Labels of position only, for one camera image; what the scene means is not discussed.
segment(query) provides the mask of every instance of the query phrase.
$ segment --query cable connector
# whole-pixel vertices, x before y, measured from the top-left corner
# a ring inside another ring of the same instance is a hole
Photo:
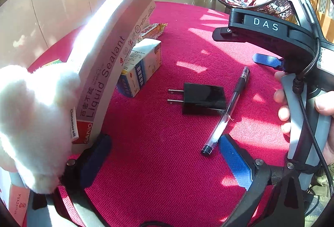
[[[184,83],[183,90],[169,89],[168,93],[183,95],[183,100],[167,100],[183,105],[183,114],[223,115],[226,110],[223,87]]]
[[[298,95],[302,94],[304,91],[304,81],[298,79],[297,76],[293,80],[292,91]]]

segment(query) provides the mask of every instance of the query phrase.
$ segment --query metal bolt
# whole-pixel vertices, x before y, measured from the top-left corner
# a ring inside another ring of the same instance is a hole
[[[76,163],[75,159],[69,159],[69,160],[67,160],[66,165],[73,166],[75,163]]]
[[[255,164],[258,165],[258,166],[262,166],[264,164],[264,161],[260,158],[258,159],[255,159]]]
[[[288,167],[288,169],[290,169],[290,170],[292,170],[292,169],[295,168],[294,165],[293,165],[291,162],[288,162],[288,163],[287,163],[287,167]]]

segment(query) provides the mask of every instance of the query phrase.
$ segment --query charger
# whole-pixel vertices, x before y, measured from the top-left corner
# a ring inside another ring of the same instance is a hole
[[[183,100],[167,100],[170,104],[181,104],[183,114],[222,115],[226,109],[223,87],[184,83],[183,90],[169,89],[168,93],[183,96]]]

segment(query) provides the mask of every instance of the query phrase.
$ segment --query red fabric surface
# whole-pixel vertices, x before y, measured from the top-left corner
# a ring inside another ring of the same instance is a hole
[[[136,227],[148,220],[174,227],[218,227],[245,192],[218,149],[211,158],[200,154],[219,118],[182,115],[180,105],[166,103],[180,99],[167,90],[182,89],[184,82],[220,85],[229,99],[247,65],[249,83],[226,132],[252,157],[283,165],[288,140],[280,131],[280,106],[273,101],[280,84],[273,69],[252,61],[254,53],[267,51],[248,43],[213,41],[214,28],[228,23],[224,13],[157,2],[154,22],[168,23],[159,38],[162,66],[135,98],[114,92],[102,128],[112,137],[113,149],[86,192],[112,227]],[[34,66],[59,57],[65,61],[75,34],[52,46]],[[62,194],[72,218],[80,223]]]

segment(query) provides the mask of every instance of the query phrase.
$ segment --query human hand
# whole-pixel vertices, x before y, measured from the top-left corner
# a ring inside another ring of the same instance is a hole
[[[276,72],[275,79],[280,82],[282,76],[284,75],[286,75],[286,73]],[[281,125],[282,132],[285,135],[290,136],[290,111],[283,89],[277,90],[274,93],[273,99],[275,102],[283,104],[283,106],[281,106],[278,110],[278,117],[283,122]],[[330,91],[318,96],[315,99],[315,108],[320,114],[325,116],[332,116],[334,118],[334,91]],[[334,119],[331,119],[328,139],[322,153],[328,165],[334,163]]]

